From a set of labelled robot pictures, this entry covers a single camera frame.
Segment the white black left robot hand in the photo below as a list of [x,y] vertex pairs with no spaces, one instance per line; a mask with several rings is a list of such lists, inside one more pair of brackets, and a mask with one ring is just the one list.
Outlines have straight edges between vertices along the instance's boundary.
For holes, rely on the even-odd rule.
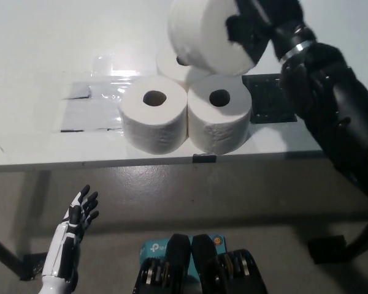
[[77,271],[80,243],[92,221],[99,216],[96,210],[98,193],[89,193],[87,184],[69,205],[58,224],[45,259],[43,276],[53,276],[69,282]]

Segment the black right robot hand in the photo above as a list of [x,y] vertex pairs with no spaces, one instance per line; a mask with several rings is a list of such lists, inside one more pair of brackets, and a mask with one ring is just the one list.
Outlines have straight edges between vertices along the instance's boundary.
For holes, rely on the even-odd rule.
[[236,1],[238,13],[226,20],[230,41],[258,62],[268,42],[280,61],[308,39],[299,1]]

